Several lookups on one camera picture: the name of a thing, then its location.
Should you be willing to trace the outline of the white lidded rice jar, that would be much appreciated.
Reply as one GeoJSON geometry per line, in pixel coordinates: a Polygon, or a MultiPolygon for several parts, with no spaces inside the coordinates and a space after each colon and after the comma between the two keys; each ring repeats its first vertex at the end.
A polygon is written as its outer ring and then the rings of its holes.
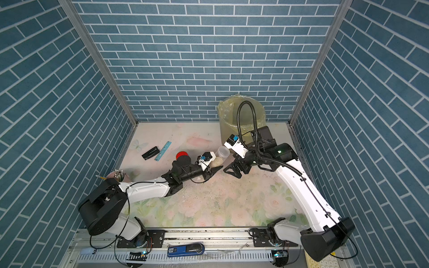
{"type": "Polygon", "coordinates": [[[230,150],[225,146],[220,146],[216,151],[216,156],[227,159],[230,156],[230,150]]]}

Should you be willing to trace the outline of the clear rice jar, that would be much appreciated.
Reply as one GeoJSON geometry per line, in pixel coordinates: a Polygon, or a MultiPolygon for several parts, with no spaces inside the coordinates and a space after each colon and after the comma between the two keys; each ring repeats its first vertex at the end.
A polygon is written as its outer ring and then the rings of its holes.
{"type": "Polygon", "coordinates": [[[223,162],[224,162],[224,158],[217,156],[211,163],[210,163],[210,168],[215,168],[218,166],[222,166],[223,162]]]}

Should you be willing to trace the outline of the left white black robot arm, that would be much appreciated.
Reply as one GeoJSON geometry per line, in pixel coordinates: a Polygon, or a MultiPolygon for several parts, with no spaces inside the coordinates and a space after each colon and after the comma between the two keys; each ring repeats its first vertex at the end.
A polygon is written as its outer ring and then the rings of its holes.
{"type": "Polygon", "coordinates": [[[174,195],[183,188],[184,182],[200,176],[208,181],[222,169],[222,166],[210,167],[215,159],[212,152],[206,152],[194,163],[187,153],[181,152],[173,161],[172,169],[156,179],[137,183],[119,183],[114,178],[104,180],[78,206],[89,235],[107,232],[134,248],[148,247],[151,239],[143,222],[137,217],[131,218],[130,211],[123,213],[123,208],[146,199],[174,195]]]}

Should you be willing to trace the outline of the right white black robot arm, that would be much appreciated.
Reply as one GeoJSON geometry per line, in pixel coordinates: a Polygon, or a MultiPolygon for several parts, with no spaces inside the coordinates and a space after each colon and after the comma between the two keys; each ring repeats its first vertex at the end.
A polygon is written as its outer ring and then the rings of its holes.
{"type": "Polygon", "coordinates": [[[350,240],[354,222],[341,217],[316,189],[298,155],[286,143],[277,144],[267,126],[251,131],[250,145],[239,135],[230,135],[224,145],[234,151],[234,161],[224,172],[236,178],[249,174],[253,166],[274,172],[286,184],[300,205],[307,223],[299,226],[284,217],[267,225],[272,244],[290,241],[304,248],[315,261],[321,261],[350,240]]]}

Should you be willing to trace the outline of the red lidded rice jar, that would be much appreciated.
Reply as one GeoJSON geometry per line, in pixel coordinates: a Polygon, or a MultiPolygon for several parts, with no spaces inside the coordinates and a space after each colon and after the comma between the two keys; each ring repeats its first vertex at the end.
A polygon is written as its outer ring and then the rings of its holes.
{"type": "Polygon", "coordinates": [[[189,155],[187,152],[185,151],[180,151],[179,153],[176,154],[176,161],[182,161],[185,159],[189,159],[189,155]]]}

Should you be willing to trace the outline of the teal ruler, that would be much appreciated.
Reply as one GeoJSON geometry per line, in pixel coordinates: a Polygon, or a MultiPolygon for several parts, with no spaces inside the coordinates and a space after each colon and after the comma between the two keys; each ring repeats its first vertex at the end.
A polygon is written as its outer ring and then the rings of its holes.
{"type": "Polygon", "coordinates": [[[161,158],[163,157],[163,155],[166,153],[166,151],[168,150],[168,148],[170,147],[170,145],[172,144],[171,141],[167,141],[166,144],[163,146],[163,148],[160,150],[160,152],[158,153],[158,155],[155,157],[156,161],[160,161],[161,158]]]}

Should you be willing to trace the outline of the black stapler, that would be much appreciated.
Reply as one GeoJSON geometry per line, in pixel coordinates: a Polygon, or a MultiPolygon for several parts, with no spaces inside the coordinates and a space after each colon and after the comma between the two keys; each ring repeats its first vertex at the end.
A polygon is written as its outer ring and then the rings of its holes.
{"type": "Polygon", "coordinates": [[[160,153],[160,150],[158,149],[157,146],[155,146],[150,150],[148,150],[147,152],[145,152],[144,154],[142,154],[142,158],[144,160],[148,160],[150,158],[156,157],[159,153],[160,153]]]}

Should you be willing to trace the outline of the beige bin with yellow bag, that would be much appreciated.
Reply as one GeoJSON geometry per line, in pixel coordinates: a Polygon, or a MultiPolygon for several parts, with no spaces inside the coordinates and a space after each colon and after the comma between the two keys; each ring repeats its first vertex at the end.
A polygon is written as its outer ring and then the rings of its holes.
{"type": "MultiPolygon", "coordinates": [[[[242,96],[239,94],[233,95],[229,98],[219,102],[217,112],[220,119],[221,143],[224,144],[230,135],[238,135],[238,122],[237,114],[240,104],[243,101],[252,103],[257,116],[257,126],[261,128],[266,125],[266,112],[263,105],[257,100],[242,96]]],[[[252,111],[249,105],[242,106],[240,111],[240,128],[242,132],[243,141],[246,144],[252,142],[250,131],[254,129],[252,111]]]]}

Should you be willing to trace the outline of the pink pen holder cup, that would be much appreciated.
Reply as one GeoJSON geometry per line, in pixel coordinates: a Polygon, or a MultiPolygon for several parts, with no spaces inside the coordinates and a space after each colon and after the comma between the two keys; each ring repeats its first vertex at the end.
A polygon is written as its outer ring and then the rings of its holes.
{"type": "Polygon", "coordinates": [[[131,182],[130,177],[123,170],[118,170],[118,169],[115,169],[114,171],[110,172],[106,176],[97,175],[96,177],[100,178],[102,180],[113,178],[116,181],[118,181],[119,183],[122,183],[122,182],[129,183],[129,182],[131,182]]]}

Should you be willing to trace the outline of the blue black handheld device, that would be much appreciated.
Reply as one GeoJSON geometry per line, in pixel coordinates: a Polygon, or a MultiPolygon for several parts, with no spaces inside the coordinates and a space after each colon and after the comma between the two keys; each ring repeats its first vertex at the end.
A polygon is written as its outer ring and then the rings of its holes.
{"type": "Polygon", "coordinates": [[[169,246],[167,257],[178,258],[187,256],[202,255],[205,251],[205,246],[202,243],[192,243],[180,246],[169,246]]]}

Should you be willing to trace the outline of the aluminium mounting rail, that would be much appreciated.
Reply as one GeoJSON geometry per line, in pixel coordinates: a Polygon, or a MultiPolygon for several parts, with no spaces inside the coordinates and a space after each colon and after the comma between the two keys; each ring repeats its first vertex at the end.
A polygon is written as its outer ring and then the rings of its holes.
{"type": "MultiPolygon", "coordinates": [[[[186,227],[186,228],[148,228],[147,239],[155,250],[167,249],[190,243],[202,243],[206,249],[297,249],[298,238],[270,240],[265,227],[186,227]]],[[[71,249],[97,247],[99,250],[112,251],[114,246],[120,250],[134,249],[132,242],[124,237],[117,238],[113,233],[91,236],[86,229],[79,229],[70,245],[71,249]]]]}

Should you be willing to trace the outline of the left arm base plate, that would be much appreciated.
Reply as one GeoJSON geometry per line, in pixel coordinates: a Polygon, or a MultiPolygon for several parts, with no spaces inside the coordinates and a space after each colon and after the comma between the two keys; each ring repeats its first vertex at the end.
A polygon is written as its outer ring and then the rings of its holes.
{"type": "Polygon", "coordinates": [[[164,243],[165,230],[141,231],[134,239],[126,240],[120,237],[117,242],[119,249],[161,248],[164,243]]]}

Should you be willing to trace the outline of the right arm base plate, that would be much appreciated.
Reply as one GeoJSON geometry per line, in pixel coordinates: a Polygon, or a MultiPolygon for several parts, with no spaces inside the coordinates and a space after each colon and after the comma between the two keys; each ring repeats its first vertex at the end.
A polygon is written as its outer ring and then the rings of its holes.
{"type": "Polygon", "coordinates": [[[254,247],[297,247],[298,244],[281,240],[272,228],[251,228],[248,233],[253,241],[254,247]]]}

